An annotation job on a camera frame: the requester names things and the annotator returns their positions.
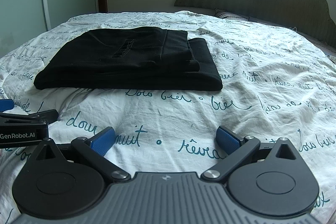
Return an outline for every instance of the folded clothing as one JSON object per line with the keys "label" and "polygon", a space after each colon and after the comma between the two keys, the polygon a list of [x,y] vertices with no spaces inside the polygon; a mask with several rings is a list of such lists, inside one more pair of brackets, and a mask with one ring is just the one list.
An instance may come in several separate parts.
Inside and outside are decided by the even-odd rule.
{"label": "folded clothing", "polygon": [[221,90],[203,38],[157,27],[96,29],[67,42],[39,72],[37,89]]}

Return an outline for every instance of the white fabric with cursive text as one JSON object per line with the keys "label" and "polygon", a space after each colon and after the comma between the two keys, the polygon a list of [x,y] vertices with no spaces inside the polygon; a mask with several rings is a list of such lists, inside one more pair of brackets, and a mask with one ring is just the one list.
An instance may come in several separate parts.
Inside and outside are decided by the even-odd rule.
{"label": "white fabric with cursive text", "polygon": [[[223,81],[220,92],[55,88],[37,90],[36,74],[68,41],[87,30],[155,26],[203,37]],[[112,126],[118,137],[105,157],[134,175],[208,169],[224,158],[220,125],[261,142],[287,137],[315,175],[312,214],[334,224],[336,210],[336,65],[296,32],[253,22],[177,13],[92,14],[71,18],[0,58],[0,97],[9,112],[59,112],[49,126],[56,143],[90,138]],[[11,194],[34,147],[0,150],[0,223],[20,214]]]}

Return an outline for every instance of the triangular cutout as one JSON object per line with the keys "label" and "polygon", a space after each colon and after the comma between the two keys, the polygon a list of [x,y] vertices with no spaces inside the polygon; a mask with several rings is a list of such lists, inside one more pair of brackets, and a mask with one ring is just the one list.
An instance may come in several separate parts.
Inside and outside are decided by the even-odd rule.
{"label": "triangular cutout", "polygon": [[295,160],[296,159],[293,152],[290,150],[288,144],[282,144],[280,146],[276,157],[281,158],[281,159],[288,159],[288,160]]}
{"label": "triangular cutout", "polygon": [[37,156],[36,160],[48,160],[48,159],[53,159],[56,158],[53,150],[49,145],[43,146],[41,149],[41,152]]}

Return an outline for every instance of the bed sheet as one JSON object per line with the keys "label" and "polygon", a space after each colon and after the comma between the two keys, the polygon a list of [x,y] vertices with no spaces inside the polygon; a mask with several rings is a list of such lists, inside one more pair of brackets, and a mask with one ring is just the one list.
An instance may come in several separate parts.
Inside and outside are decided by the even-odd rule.
{"label": "bed sheet", "polygon": [[[34,87],[36,74],[67,41],[90,29],[140,26],[205,38],[222,91]],[[335,223],[336,209],[335,77],[323,52],[286,28],[188,11],[92,14],[71,18],[1,58],[0,96],[14,100],[12,113],[57,109],[59,120],[49,127],[56,143],[114,127],[118,136],[105,157],[131,175],[201,174],[226,155],[215,142],[219,125],[262,142],[288,137],[319,182],[312,214],[325,224]],[[0,223],[19,215],[11,187],[33,149],[1,150]]]}

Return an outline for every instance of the blue textured pad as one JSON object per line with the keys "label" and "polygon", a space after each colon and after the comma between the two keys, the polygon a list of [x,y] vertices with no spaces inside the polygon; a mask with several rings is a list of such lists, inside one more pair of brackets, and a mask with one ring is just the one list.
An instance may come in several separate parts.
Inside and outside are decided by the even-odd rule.
{"label": "blue textured pad", "polygon": [[216,131],[216,141],[221,149],[223,149],[228,155],[240,147],[239,141],[235,139],[229,132],[221,128],[218,128]]}
{"label": "blue textured pad", "polygon": [[0,112],[11,110],[14,108],[14,101],[12,99],[0,99]]}
{"label": "blue textured pad", "polygon": [[91,141],[90,148],[97,152],[100,156],[104,156],[113,146],[116,140],[116,133],[113,128],[110,128],[105,132],[100,132],[98,134],[101,134],[101,136]]}

